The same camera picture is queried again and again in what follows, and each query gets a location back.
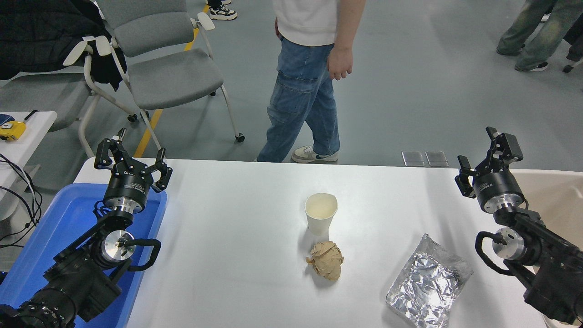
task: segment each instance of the black jacket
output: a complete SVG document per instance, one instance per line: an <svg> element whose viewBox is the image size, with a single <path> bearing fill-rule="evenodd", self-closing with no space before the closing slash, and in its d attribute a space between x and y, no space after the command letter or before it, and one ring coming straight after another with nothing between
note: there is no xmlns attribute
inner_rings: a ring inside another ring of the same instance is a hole
<svg viewBox="0 0 583 328"><path fill-rule="evenodd" d="M89 0L0 0L0 79L62 69L83 36L102 35L111 39ZM123 53L117 53L126 70ZM113 57L100 57L95 49L94 54L93 78L117 90L122 79Z"/></svg>

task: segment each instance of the white sneaker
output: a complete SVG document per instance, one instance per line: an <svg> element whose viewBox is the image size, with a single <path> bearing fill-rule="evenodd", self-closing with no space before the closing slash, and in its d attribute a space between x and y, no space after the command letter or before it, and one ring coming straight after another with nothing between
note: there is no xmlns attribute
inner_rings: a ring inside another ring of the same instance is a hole
<svg viewBox="0 0 583 328"><path fill-rule="evenodd" d="M230 5L231 4L231 0L221 0L221 2L223 3L223 5Z"/></svg>
<svg viewBox="0 0 583 328"><path fill-rule="evenodd" d="M237 12L229 9L225 5L221 5L219 9L215 10L213 8L209 9L210 19L216 20L233 20L237 18Z"/></svg>
<svg viewBox="0 0 583 328"><path fill-rule="evenodd" d="M332 155L322 156L314 152L312 146L305 146L296 149L291 155L291 159L296 163L311 163L322 160L324 162L336 162L338 160L338 152Z"/></svg>

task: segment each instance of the aluminum foil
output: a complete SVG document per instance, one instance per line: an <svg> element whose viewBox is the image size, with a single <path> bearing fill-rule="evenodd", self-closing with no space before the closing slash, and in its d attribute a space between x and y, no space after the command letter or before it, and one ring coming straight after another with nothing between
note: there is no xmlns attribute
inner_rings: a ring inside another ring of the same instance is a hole
<svg viewBox="0 0 583 328"><path fill-rule="evenodd" d="M447 327L449 310L472 273L464 259L425 234L393 282L386 302L414 327Z"/></svg>

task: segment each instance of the white paper cup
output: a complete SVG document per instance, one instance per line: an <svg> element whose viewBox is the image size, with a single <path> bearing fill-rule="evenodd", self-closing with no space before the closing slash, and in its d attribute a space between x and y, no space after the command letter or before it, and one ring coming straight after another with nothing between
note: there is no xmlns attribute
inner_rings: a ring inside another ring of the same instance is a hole
<svg viewBox="0 0 583 328"><path fill-rule="evenodd" d="M338 201L334 195L318 193L309 196L305 202L308 229L317 236L325 234L337 209Z"/></svg>

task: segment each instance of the person's leg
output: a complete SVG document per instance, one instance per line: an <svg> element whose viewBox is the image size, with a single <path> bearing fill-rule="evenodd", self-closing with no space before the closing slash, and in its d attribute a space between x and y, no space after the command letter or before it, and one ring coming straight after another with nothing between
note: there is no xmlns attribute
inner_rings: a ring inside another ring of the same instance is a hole
<svg viewBox="0 0 583 328"><path fill-rule="evenodd" d="M567 59L572 61L581 60L583 58L583 15L579 16L563 39L571 45Z"/></svg>
<svg viewBox="0 0 583 328"><path fill-rule="evenodd" d="M282 39L278 78L267 111L271 126L257 161L282 162L291 150L316 98L331 49Z"/></svg>
<svg viewBox="0 0 583 328"><path fill-rule="evenodd" d="M540 19L556 0L526 0L512 26L502 34L496 52L517 55L524 41L539 26Z"/></svg>
<svg viewBox="0 0 583 328"><path fill-rule="evenodd" d="M221 0L206 0L206 4L211 8L219 9L223 3Z"/></svg>
<svg viewBox="0 0 583 328"><path fill-rule="evenodd" d="M567 59L572 61L580 61L583 58L583 34L576 39L573 45L569 48Z"/></svg>
<svg viewBox="0 0 583 328"><path fill-rule="evenodd" d="M583 12L581 0L558 0L549 20L518 56L518 71L529 71L547 60L561 43L563 37Z"/></svg>
<svg viewBox="0 0 583 328"><path fill-rule="evenodd" d="M325 156L340 150L334 89L327 69L305 121L312 130L315 153Z"/></svg>

